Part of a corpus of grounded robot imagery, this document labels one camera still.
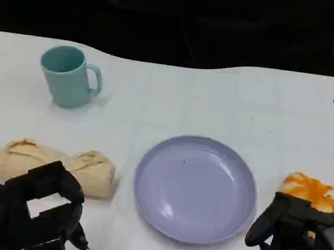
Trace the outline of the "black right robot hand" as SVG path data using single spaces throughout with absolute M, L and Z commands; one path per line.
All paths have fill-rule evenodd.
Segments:
M 334 213 L 277 192 L 248 230 L 245 244 L 260 250 L 334 250 Z

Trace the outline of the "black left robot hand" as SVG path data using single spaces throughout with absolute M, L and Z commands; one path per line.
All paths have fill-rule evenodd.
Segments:
M 31 217 L 27 202 L 59 194 L 69 202 Z M 0 184 L 0 250 L 88 250 L 80 223 L 85 201 L 76 178 L 60 161 Z

